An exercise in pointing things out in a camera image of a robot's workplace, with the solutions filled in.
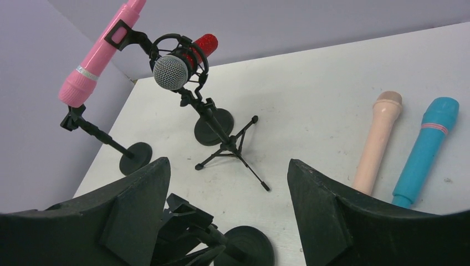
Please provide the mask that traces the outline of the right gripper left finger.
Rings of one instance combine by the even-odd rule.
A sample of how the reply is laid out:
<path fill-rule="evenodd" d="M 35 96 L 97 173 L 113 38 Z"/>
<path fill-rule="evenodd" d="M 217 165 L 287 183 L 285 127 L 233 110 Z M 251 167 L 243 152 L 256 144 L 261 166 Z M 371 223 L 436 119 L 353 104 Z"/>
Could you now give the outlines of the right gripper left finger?
<path fill-rule="evenodd" d="M 170 183 L 161 157 L 46 210 L 1 215 L 2 265 L 150 265 Z"/>

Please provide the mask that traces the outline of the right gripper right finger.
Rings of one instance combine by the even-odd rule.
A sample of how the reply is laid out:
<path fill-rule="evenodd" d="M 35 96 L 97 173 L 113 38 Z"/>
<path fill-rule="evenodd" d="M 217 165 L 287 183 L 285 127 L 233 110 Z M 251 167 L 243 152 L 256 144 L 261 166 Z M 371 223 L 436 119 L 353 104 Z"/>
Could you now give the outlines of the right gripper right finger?
<path fill-rule="evenodd" d="M 299 159 L 287 181 L 307 265 L 468 265 L 469 212 L 398 207 Z"/>

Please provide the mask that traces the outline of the beige microphone black stand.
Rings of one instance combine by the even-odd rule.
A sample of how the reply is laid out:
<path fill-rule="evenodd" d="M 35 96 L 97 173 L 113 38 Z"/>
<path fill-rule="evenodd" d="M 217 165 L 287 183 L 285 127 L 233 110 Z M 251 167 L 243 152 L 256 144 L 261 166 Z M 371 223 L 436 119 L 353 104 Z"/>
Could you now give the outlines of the beige microphone black stand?
<path fill-rule="evenodd" d="M 251 226 L 226 233 L 213 216 L 172 193 L 167 198 L 151 265 L 274 265 L 269 238 Z"/>

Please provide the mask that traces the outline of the teal microphone black stand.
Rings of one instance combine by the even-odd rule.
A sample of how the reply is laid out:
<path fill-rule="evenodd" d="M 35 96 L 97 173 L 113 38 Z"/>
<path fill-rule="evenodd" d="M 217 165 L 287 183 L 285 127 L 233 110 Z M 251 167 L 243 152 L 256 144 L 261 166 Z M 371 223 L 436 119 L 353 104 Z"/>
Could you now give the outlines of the teal microphone black stand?
<path fill-rule="evenodd" d="M 152 148 L 145 142 L 137 142 L 128 148 L 116 142 L 109 134 L 100 130 L 96 125 L 86 121 L 82 114 L 86 110 L 85 105 L 78 108 L 68 106 L 68 113 L 60 123 L 60 126 L 68 131 L 78 128 L 95 137 L 104 145 L 109 145 L 122 154 L 119 162 L 120 172 L 128 176 L 140 168 L 146 166 L 152 158 Z"/>

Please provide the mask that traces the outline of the pink microphone black stand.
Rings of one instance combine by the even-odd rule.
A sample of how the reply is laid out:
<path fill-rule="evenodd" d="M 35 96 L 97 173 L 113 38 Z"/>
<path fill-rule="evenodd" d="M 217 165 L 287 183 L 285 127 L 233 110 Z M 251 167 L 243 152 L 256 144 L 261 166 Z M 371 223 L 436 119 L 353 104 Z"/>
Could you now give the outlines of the pink microphone black stand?
<path fill-rule="evenodd" d="M 124 39 L 123 48 L 126 48 L 130 44 L 138 44 L 142 50 L 149 56 L 149 65 L 152 69 L 152 63 L 150 59 L 151 46 L 153 42 L 149 40 L 147 35 L 143 32 L 135 30 L 131 31 L 131 34 Z M 176 47 L 177 41 L 174 39 L 164 40 L 159 44 L 159 48 L 163 49 L 162 55 L 166 54 L 167 50 L 172 50 Z M 224 139 L 228 138 L 226 127 L 222 126 L 216 119 L 217 108 L 215 107 L 211 99 L 203 100 L 200 93 L 201 89 L 197 89 L 197 83 L 187 83 L 182 89 L 172 91 L 181 95 L 180 105 L 185 107 L 191 105 L 195 111 L 199 114 L 200 118 L 195 125 L 195 137 L 196 140 L 207 146 L 209 139 L 208 135 L 204 134 L 205 129 L 210 129 L 212 134 L 218 138 L 219 142 L 223 142 Z"/>

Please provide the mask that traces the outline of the red mesh microphone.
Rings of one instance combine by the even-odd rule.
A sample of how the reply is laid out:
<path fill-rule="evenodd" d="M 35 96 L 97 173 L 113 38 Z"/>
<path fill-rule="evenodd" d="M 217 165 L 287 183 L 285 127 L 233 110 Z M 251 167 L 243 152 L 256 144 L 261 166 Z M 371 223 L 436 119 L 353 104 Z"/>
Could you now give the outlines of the red mesh microphone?
<path fill-rule="evenodd" d="M 174 39 L 177 45 L 162 55 L 159 44 Z M 163 89 L 176 91 L 187 83 L 197 83 L 202 88 L 208 78 L 208 57 L 217 50 L 218 39 L 213 34 L 205 34 L 197 40 L 176 33 L 157 38 L 152 46 L 150 59 L 155 82 Z"/>

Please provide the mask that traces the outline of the black tripod shock-mount stand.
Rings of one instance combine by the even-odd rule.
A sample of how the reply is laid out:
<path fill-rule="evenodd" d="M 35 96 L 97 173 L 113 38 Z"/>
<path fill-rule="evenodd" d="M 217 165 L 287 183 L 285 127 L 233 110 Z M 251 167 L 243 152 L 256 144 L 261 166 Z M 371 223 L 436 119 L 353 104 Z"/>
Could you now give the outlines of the black tripod shock-mount stand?
<path fill-rule="evenodd" d="M 232 114 L 217 108 L 211 98 L 204 99 L 201 90 L 209 72 L 208 57 L 218 48 L 218 39 L 205 34 L 197 40 L 170 33 L 157 38 L 150 50 L 155 82 L 163 89 L 180 95 L 181 107 L 192 106 L 198 113 L 194 128 L 196 140 L 204 146 L 219 145 L 219 149 L 195 166 L 197 171 L 216 157 L 233 157 L 245 167 L 249 164 L 242 157 L 243 141 L 247 130 L 258 122 L 258 116 L 237 134 L 232 134 Z"/>

